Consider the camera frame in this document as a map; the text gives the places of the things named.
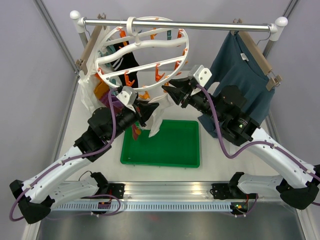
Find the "maroon orange sock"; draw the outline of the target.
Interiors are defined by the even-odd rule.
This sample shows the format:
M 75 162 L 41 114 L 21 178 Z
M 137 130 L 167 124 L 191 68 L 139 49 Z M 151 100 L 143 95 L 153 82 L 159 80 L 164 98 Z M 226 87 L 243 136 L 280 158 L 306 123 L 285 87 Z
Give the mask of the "maroon orange sock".
M 121 103 L 120 100 L 118 100 L 115 96 L 111 97 L 111 101 L 113 104 L 113 109 L 115 111 L 115 114 L 119 114 L 122 109 L 124 108 L 124 105 Z M 142 131 L 137 127 L 136 124 L 133 124 L 131 126 L 132 131 L 132 138 L 136 141 L 139 137 L 139 135 L 142 133 Z

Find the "purple orange sock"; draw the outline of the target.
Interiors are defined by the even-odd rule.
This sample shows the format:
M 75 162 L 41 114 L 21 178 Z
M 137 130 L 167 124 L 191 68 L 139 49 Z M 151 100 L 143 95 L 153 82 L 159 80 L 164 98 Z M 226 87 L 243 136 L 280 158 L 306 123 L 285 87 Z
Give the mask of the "purple orange sock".
M 101 100 L 106 93 L 110 90 L 109 85 L 107 85 L 104 81 L 100 81 L 93 90 L 95 97 L 98 100 Z

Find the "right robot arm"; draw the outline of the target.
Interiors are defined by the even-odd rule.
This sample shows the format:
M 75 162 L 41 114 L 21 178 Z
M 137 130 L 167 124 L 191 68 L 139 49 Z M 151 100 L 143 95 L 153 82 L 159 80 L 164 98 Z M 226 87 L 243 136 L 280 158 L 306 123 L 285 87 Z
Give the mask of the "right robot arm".
M 246 103 L 236 85 L 227 85 L 217 96 L 212 96 L 195 78 L 172 79 L 162 86 L 172 100 L 182 108 L 190 105 L 213 119 L 220 147 L 228 159 L 249 150 L 278 174 L 256 176 L 235 173 L 228 183 L 234 198 L 256 194 L 279 197 L 289 206 L 304 210 L 315 201 L 320 189 L 320 167 L 309 164 L 282 147 L 241 108 Z

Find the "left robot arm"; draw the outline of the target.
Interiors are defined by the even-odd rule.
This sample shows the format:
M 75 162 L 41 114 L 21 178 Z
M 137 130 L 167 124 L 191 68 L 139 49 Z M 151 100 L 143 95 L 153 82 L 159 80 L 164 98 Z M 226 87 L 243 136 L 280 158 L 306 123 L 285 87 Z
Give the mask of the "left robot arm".
M 105 154 L 116 137 L 136 122 L 145 123 L 159 107 L 158 102 L 136 99 L 133 109 L 123 107 L 115 113 L 112 107 L 96 109 L 88 119 L 88 129 L 58 160 L 28 180 L 14 180 L 9 187 L 28 224 L 34 224 L 49 215 L 61 204 L 95 195 L 102 199 L 108 195 L 108 181 L 101 173 L 93 173 L 86 180 L 61 186 L 78 170 L 90 165 Z

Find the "blue sweater on hanger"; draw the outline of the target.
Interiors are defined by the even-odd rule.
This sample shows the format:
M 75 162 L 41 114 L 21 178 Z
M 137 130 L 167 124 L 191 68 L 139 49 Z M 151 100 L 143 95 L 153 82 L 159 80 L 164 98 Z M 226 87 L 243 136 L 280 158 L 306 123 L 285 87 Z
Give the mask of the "blue sweater on hanger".
M 225 86 L 237 86 L 246 98 L 241 111 L 259 124 L 265 120 L 275 89 L 267 90 L 269 78 L 264 75 L 238 33 L 227 34 L 210 72 L 212 76 L 204 88 L 208 90 L 212 84 L 218 83 L 212 96 L 219 95 Z

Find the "white garment on hanger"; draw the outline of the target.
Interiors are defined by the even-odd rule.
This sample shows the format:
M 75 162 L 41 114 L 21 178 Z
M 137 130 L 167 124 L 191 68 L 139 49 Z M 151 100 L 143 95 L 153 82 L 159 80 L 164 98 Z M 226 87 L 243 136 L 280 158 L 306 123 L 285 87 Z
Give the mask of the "white garment on hanger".
M 107 34 L 108 34 L 111 31 L 111 29 L 110 27 L 107 27 L 107 29 L 108 29 L 107 30 Z M 97 73 L 97 70 L 95 67 L 95 57 L 96 57 L 96 54 L 98 54 L 98 51 L 101 49 L 99 48 L 99 45 L 102 42 L 102 40 L 99 42 L 97 46 L 97 50 L 94 50 L 91 53 L 90 57 L 92 58 L 92 62 L 91 62 L 91 66 L 88 74 L 84 75 L 83 72 L 79 70 L 78 84 L 80 88 L 81 102 L 83 103 L 83 105 L 89 111 L 90 114 L 92 114 L 97 108 L 103 106 L 103 104 L 96 98 L 94 94 L 94 89 L 97 86 L 97 84 L 100 82 L 100 80 L 95 76 L 95 74 Z

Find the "left beige wooden hanger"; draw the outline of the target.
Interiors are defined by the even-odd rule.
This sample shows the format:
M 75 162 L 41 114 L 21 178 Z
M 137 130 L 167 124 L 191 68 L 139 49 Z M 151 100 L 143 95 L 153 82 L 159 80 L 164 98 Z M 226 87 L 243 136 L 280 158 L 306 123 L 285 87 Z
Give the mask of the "left beige wooden hanger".
M 75 65 L 78 67 L 80 71 L 83 72 L 84 75 L 87 75 L 93 58 L 91 57 L 92 52 L 97 50 L 99 42 L 103 39 L 103 37 L 107 34 L 108 28 L 102 25 L 96 25 L 93 29 L 92 34 L 89 39 L 86 36 L 86 28 L 84 24 L 85 18 L 77 13 L 77 18 L 73 20 L 84 50 L 82 52 L 81 57 L 75 62 Z

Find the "beige wooden hanger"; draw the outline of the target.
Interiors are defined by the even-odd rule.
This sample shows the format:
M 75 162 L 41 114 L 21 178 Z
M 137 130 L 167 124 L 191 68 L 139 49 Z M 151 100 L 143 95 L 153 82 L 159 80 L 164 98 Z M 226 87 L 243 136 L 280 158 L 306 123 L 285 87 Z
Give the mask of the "beige wooden hanger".
M 242 39 L 243 43 L 249 50 L 250 54 L 254 58 L 255 62 L 258 64 L 263 74 L 267 77 L 269 74 L 272 73 L 273 68 L 248 32 L 271 33 L 271 27 L 268 24 L 244 24 L 240 18 L 234 19 L 233 23 L 236 25 L 242 25 L 237 30 L 238 35 Z
M 85 18 L 77 13 L 77 18 L 73 20 L 84 50 L 82 52 L 81 57 L 75 62 L 75 65 L 78 67 L 80 71 L 83 72 L 84 75 L 87 75 L 93 58 L 91 57 L 92 52 L 97 50 L 99 42 L 103 39 L 103 37 L 107 34 L 108 28 L 102 25 L 96 25 L 93 29 L 92 34 L 89 39 L 86 36 L 86 28 L 84 24 Z

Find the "right beige wooden hanger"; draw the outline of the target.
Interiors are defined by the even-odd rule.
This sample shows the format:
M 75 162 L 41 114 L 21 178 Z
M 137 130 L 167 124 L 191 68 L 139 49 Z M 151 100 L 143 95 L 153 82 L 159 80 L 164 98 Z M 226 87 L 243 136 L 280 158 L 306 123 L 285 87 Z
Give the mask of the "right beige wooden hanger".
M 234 19 L 233 23 L 236 25 L 242 25 L 237 30 L 238 35 L 242 39 L 243 43 L 249 50 L 250 54 L 254 58 L 255 62 L 258 64 L 263 74 L 267 77 L 269 74 L 272 73 L 273 68 L 248 32 L 271 33 L 271 27 L 268 24 L 244 24 L 240 18 Z

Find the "green plastic tray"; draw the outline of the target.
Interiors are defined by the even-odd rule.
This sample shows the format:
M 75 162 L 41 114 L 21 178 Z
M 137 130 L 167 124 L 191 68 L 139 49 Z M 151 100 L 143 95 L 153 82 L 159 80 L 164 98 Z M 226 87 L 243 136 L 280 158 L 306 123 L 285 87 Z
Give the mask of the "green plastic tray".
M 122 164 L 180 168 L 200 166 L 197 121 L 164 119 L 158 133 L 149 137 L 150 132 L 142 130 L 134 140 L 132 129 L 125 131 L 120 156 Z

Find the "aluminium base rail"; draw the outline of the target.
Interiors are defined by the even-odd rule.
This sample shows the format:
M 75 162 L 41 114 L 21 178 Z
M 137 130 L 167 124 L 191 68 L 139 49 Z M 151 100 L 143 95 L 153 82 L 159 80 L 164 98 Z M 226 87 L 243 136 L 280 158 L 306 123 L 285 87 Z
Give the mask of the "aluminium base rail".
M 133 181 L 112 182 L 107 194 L 122 200 L 132 201 L 205 201 L 205 200 L 246 200 L 255 199 L 251 193 L 231 193 L 223 181 Z

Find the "silver clothes rail bar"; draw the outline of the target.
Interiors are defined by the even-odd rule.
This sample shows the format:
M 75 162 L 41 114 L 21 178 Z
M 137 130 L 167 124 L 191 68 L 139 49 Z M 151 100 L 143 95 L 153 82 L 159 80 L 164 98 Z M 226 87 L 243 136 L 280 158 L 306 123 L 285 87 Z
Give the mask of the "silver clothes rail bar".
M 276 42 L 284 28 L 288 25 L 288 19 L 284 16 L 278 17 L 274 23 L 245 24 L 245 23 L 207 23 L 207 22 L 183 22 L 172 20 L 160 20 L 159 17 L 151 17 L 150 20 L 129 17 L 127 20 L 88 19 L 82 17 L 77 10 L 69 14 L 78 33 L 83 33 L 86 26 L 112 26 L 126 27 L 129 33 L 134 28 L 164 28 L 164 29 L 195 29 L 211 31 L 245 31 L 245 32 L 268 32 L 270 40 Z

